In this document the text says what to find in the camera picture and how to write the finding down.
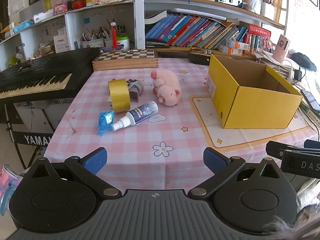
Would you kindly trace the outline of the blue wrapper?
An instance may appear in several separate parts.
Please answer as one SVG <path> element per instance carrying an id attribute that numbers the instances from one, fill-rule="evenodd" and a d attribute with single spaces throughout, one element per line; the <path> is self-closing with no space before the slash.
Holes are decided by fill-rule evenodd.
<path id="1" fill-rule="evenodd" d="M 97 135 L 102 136 L 107 131 L 111 131 L 113 121 L 114 121 L 114 111 L 113 110 L 111 110 L 109 112 L 99 113 Z"/>

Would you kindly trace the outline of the white blue spray bottle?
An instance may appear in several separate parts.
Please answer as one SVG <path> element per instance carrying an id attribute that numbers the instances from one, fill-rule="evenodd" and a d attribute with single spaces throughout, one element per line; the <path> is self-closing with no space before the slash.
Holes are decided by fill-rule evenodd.
<path id="1" fill-rule="evenodd" d="M 112 131 L 117 131 L 129 126 L 135 126 L 137 123 L 158 113 L 158 105 L 154 101 L 149 101 L 139 107 L 128 111 L 124 117 L 111 125 Z"/>

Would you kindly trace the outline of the gold tape roll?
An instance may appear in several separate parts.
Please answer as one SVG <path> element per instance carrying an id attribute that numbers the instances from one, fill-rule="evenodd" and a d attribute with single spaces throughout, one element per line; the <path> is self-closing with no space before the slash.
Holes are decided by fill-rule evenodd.
<path id="1" fill-rule="evenodd" d="M 111 108 L 114 112 L 130 110 L 130 94 L 125 79 L 108 81 Z"/>

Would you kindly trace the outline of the pink plush pig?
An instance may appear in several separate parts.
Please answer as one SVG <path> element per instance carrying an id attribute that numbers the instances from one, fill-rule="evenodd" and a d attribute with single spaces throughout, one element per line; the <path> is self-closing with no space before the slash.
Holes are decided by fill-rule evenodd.
<path id="1" fill-rule="evenodd" d="M 172 70 L 161 69 L 151 72 L 153 80 L 153 94 L 159 103 L 166 106 L 175 106 L 179 103 L 182 95 L 180 81 Z"/>

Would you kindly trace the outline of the smartphone on books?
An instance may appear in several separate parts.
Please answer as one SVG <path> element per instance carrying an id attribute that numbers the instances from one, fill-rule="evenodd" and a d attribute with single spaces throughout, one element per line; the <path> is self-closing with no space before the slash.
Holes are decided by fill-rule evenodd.
<path id="1" fill-rule="evenodd" d="M 312 95 L 311 92 L 308 92 L 304 89 L 300 90 L 304 99 L 307 101 L 308 105 L 314 110 L 319 112 L 320 111 L 320 104 L 316 101 L 314 96 Z"/>

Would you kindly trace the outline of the yellow cardboard box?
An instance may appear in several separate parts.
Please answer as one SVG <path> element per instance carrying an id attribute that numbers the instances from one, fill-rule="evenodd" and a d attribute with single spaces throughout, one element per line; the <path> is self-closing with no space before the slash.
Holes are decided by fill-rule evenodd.
<path id="1" fill-rule="evenodd" d="M 212 55 L 206 87 L 226 129 L 287 128 L 302 95 L 270 66 Z"/>

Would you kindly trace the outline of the black cap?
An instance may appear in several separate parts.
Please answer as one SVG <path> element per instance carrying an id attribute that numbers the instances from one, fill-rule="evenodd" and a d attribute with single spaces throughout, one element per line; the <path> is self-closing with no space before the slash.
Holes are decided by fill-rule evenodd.
<path id="1" fill-rule="evenodd" d="M 302 53 L 299 53 L 299 52 L 293 53 L 291 55 L 291 59 L 295 61 L 295 63 L 297 63 L 299 66 L 305 69 L 308 69 L 314 72 L 317 71 L 317 67 L 315 66 L 315 64 L 306 55 Z"/>

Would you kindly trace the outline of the pink checkered tablecloth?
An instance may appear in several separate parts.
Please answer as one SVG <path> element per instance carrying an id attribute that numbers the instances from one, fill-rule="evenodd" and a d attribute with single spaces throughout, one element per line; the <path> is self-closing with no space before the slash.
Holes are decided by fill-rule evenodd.
<path id="1" fill-rule="evenodd" d="M 157 114 L 136 126 L 98 135 L 98 117 L 107 112 L 108 82 L 137 79 L 144 92 L 139 104 L 155 100 L 150 69 L 94 72 L 58 125 L 45 156 L 52 162 L 104 147 L 107 164 L 99 177 L 121 191 L 127 189 L 189 190 L 212 174 L 203 163 L 207 147 L 249 163 L 266 157 L 270 140 L 303 146 L 318 138 L 315 128 L 297 112 L 286 129 L 224 129 L 205 87 L 208 68 L 183 59 L 160 59 L 159 67 L 176 73 L 182 87 L 180 103 L 159 106 Z"/>

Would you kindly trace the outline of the pink cup holder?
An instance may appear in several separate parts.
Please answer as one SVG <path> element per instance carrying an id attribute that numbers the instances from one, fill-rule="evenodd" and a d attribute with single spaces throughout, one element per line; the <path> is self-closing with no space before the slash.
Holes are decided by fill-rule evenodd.
<path id="1" fill-rule="evenodd" d="M 272 55 L 273 58 L 278 62 L 283 61 L 289 51 L 289 45 L 289 39 L 286 38 L 284 35 L 280 35 L 278 43 Z"/>

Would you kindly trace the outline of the black Yamaha keyboard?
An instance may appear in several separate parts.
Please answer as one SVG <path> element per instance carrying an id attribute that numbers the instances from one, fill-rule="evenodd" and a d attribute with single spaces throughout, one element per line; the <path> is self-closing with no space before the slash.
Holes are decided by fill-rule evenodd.
<path id="1" fill-rule="evenodd" d="M 76 97 L 99 54 L 99 48 L 70 50 L 2 71 L 1 104 Z"/>

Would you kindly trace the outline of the wooden chess board box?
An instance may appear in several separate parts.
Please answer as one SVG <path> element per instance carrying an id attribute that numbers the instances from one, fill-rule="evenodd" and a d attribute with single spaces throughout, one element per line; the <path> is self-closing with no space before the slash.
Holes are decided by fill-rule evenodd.
<path id="1" fill-rule="evenodd" d="M 154 50 L 128 50 L 102 53 L 93 62 L 93 70 L 158 68 L 158 55 Z"/>

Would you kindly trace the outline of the orange white medicine box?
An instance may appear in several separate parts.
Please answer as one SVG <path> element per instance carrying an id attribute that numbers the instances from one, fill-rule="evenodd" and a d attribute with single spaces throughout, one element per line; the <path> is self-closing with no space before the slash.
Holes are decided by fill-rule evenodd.
<path id="1" fill-rule="evenodd" d="M 246 44 L 243 42 L 237 42 L 233 40 L 227 40 L 226 46 L 233 49 L 249 50 L 249 44 Z"/>

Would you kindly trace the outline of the black brown device case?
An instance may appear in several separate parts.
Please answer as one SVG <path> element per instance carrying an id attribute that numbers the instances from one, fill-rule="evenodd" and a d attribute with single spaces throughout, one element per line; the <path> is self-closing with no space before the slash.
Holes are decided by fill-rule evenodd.
<path id="1" fill-rule="evenodd" d="M 207 51 L 203 50 L 189 50 L 188 59 L 193 64 L 200 64 L 208 66 L 211 59 L 211 53 L 207 53 Z"/>

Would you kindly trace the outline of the red tassel ornament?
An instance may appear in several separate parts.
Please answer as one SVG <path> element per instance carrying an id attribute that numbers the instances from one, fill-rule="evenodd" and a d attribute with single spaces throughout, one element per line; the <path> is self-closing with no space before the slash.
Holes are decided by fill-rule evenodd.
<path id="1" fill-rule="evenodd" d="M 111 22 L 111 34 L 112 34 L 112 48 L 113 50 L 117 50 L 118 45 L 117 45 L 117 28 L 116 28 L 116 22 Z"/>

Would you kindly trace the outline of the white green lidded jar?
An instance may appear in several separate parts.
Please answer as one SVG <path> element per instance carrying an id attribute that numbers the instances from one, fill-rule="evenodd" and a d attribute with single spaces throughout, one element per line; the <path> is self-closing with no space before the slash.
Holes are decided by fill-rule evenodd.
<path id="1" fill-rule="evenodd" d="M 117 36 L 117 48 L 116 50 L 129 50 L 130 40 L 126 34 Z"/>

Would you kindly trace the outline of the white bookshelf unit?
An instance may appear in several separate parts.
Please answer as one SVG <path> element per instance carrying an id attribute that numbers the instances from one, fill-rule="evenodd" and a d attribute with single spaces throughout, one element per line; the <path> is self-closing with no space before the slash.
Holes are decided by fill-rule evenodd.
<path id="1" fill-rule="evenodd" d="M 125 25 L 133 48 L 142 49 L 145 47 L 144 19 L 163 10 L 175 9 L 201 11 L 221 20 L 238 19 L 263 27 L 270 25 L 282 31 L 286 31 L 287 28 L 286 24 L 280 24 L 256 12 L 209 0 L 124 0 L 63 12 L 12 35 L 1 42 L 1 68 L 7 68 L 9 59 L 16 53 L 17 46 L 22 46 L 26 57 L 32 57 L 40 43 L 53 40 L 53 35 L 45 34 L 44 31 L 56 30 L 52 26 L 54 23 L 66 26 L 68 46 L 74 50 L 75 43 L 82 38 L 82 33 L 88 29 L 97 29 L 101 25 L 106 26 L 109 21 L 115 19 L 116 24 Z"/>

